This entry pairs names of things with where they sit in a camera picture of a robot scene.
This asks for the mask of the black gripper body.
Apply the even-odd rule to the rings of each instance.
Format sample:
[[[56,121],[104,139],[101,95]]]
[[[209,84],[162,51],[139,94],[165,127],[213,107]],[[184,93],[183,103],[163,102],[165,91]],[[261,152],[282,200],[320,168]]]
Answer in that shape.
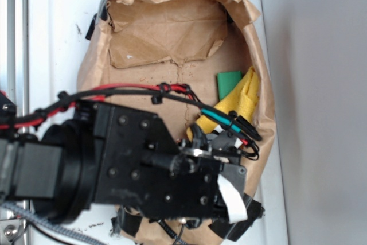
[[[237,148],[178,145],[157,114],[108,103],[96,112],[93,135],[101,141],[94,203],[154,219],[247,220]]]

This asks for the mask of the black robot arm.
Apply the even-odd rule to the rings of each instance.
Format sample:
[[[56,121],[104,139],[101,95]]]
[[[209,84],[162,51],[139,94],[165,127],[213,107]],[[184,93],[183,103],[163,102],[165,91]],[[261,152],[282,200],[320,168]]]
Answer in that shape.
[[[179,145],[154,113],[78,100],[72,119],[38,139],[1,119],[1,202],[31,200],[38,215],[69,223],[92,203],[149,219],[247,219],[246,169],[231,149]]]

